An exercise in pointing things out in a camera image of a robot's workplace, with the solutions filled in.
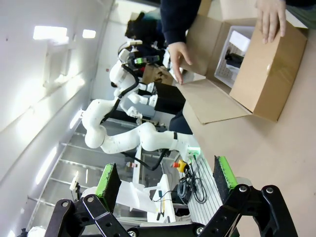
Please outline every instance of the hand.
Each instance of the hand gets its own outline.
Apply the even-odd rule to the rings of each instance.
[[[168,47],[169,47],[169,53],[170,53],[170,60],[172,62],[172,68],[176,76],[176,80],[180,84],[182,84],[183,78],[180,73],[180,57],[183,56],[186,62],[189,65],[192,65],[192,62],[189,58],[187,46],[183,42],[176,42],[176,43],[171,43]]]
[[[256,7],[263,43],[272,42],[275,39],[278,23],[280,23],[281,36],[285,36],[285,0],[257,0]]]

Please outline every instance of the dark sleeve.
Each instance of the dark sleeve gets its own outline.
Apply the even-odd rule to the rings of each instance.
[[[308,7],[316,5],[316,0],[285,0],[289,6]]]
[[[168,44],[186,41],[186,30],[198,14],[201,0],[161,0],[162,31]]]

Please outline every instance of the box flap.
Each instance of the box flap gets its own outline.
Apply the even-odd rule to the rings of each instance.
[[[250,114],[243,106],[207,79],[177,85],[177,87],[202,124]]]
[[[205,76],[222,22],[205,16],[197,16],[187,35],[187,47],[193,64],[182,60],[181,67]]]
[[[256,26],[230,95],[254,114],[277,120],[299,68],[306,38],[290,23],[286,36],[262,44]]]
[[[202,0],[198,9],[198,15],[207,16],[212,0]]]
[[[227,38],[228,32],[230,30],[231,25],[229,23],[222,23],[220,32],[218,33],[217,41],[212,52],[211,58],[207,65],[206,77],[208,79],[214,78],[214,74],[216,71],[217,64],[220,60],[222,49],[225,44],[225,40]]]
[[[223,21],[257,19],[256,0],[220,0]]]

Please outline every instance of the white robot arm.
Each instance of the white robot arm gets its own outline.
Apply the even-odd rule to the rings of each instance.
[[[131,88],[136,83],[135,77],[122,67],[122,62],[125,62],[127,60],[128,54],[129,51],[123,49],[122,52],[119,54],[119,60],[110,71],[110,80],[118,87],[114,92],[115,97],[119,96],[123,91],[125,91],[128,88]],[[135,86],[131,91],[129,91],[126,97],[121,100],[120,107],[124,110],[124,112],[127,115],[134,118],[142,118],[142,114],[139,113],[135,107],[130,107],[129,109],[125,107],[125,100],[126,98],[128,98],[134,104],[141,103],[155,107],[158,100],[158,95],[153,95],[147,98],[144,96],[140,96],[136,93],[138,90],[145,90],[152,93],[153,89],[153,82],[149,85],[138,83],[137,86]]]
[[[82,124],[87,130],[85,142],[90,148],[101,147],[107,154],[116,154],[132,150],[139,145],[146,151],[158,149],[177,150],[186,155],[192,135],[171,131],[157,132],[154,125],[143,123],[137,128],[115,136],[109,136],[105,127],[100,125],[104,115],[114,107],[114,101],[93,100],[83,113]]]

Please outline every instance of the open cardboard box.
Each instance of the open cardboard box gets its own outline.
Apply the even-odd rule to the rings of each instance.
[[[277,121],[296,78],[307,42],[290,23],[286,36],[278,33],[272,43],[263,44],[255,27],[249,48],[232,88],[214,77],[225,39],[231,25],[255,26],[256,19],[217,21],[198,15],[187,35],[193,61],[188,71],[206,80],[178,86],[202,124],[257,115]]]

